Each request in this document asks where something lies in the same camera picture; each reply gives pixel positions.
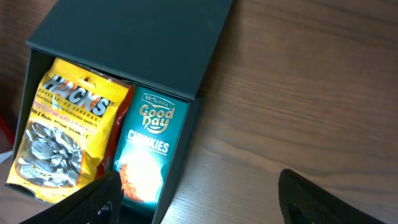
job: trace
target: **black object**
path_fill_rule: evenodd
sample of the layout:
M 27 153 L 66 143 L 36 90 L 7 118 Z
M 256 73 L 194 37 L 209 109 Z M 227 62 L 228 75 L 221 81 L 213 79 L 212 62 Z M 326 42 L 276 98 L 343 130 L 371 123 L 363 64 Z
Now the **black object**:
M 59 0 L 27 43 L 194 100 L 233 0 Z
M 119 222 L 160 223 L 177 189 L 202 98 L 198 89 L 233 0 L 59 0 L 33 33 L 15 159 L 37 86 L 55 59 L 89 66 L 188 103 L 158 206 L 146 217 L 122 207 Z M 25 188 L 9 184 L 23 194 Z
M 117 223 L 123 197 L 121 187 L 119 172 L 108 172 L 22 224 Z
M 279 177 L 279 205 L 285 224 L 383 224 L 331 193 L 284 169 Z

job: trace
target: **cookie image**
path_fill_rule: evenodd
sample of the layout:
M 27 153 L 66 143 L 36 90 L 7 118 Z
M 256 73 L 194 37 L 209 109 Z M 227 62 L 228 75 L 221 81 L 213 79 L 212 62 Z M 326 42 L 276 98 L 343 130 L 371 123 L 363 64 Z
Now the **cookie image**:
M 138 196 L 134 184 L 129 182 L 128 168 L 128 164 L 123 164 L 120 167 L 120 178 L 122 180 L 124 195 L 135 202 L 143 202 L 143 200 Z

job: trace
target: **britannia logo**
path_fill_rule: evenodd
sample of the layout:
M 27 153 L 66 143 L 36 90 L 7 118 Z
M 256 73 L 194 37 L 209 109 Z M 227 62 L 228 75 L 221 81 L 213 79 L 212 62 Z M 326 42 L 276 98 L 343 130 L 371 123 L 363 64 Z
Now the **britannia logo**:
M 144 128 L 153 134 L 164 132 L 169 126 L 170 120 L 173 119 L 174 104 L 169 100 L 147 93 L 142 96 L 141 100 L 147 103 L 139 109 Z

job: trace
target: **snack packet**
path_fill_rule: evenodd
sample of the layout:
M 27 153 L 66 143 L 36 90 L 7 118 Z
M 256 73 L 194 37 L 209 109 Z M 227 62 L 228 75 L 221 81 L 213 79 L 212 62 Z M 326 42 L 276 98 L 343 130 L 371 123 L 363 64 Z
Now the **snack packet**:
M 120 172 L 123 205 L 155 211 L 188 103 L 136 86 L 124 119 L 113 169 Z
M 92 182 L 130 88 L 56 58 L 37 89 L 7 183 L 57 203 Z

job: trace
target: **dark green box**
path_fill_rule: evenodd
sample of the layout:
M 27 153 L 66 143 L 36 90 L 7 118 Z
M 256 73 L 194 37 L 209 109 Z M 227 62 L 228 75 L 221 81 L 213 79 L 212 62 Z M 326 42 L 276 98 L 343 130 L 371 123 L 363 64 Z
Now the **dark green box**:
M 146 218 L 122 209 L 119 220 L 160 223 L 178 185 L 201 105 L 197 93 L 232 1 L 59 0 L 27 41 L 31 51 L 13 157 L 39 81 L 55 57 L 187 102 L 156 211 Z

